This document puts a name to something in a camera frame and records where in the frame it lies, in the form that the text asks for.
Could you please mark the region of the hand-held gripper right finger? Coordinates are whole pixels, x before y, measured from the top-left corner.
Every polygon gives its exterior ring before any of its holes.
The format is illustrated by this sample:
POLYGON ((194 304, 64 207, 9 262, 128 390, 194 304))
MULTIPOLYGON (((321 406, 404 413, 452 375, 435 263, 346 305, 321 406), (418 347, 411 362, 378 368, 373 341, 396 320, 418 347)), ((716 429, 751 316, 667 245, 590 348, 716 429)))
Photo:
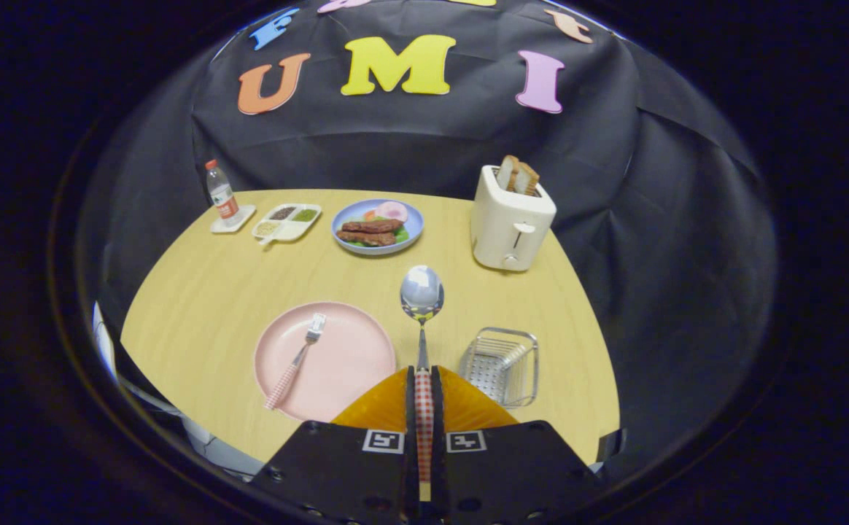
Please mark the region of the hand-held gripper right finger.
POLYGON ((445 524, 562 524, 588 521, 585 506, 605 483, 547 421, 448 431, 462 382, 432 369, 435 403, 431 495, 445 524))

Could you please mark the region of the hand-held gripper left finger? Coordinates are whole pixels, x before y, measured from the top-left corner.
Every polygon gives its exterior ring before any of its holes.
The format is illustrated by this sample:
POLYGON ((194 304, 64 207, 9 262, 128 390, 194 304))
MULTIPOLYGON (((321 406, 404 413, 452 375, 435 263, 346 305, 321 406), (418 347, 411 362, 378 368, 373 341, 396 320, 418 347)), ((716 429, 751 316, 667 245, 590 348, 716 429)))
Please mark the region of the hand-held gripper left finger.
POLYGON ((250 481, 291 507, 296 521, 327 524, 408 524, 420 516, 414 372, 399 408, 404 431, 304 421, 250 481))

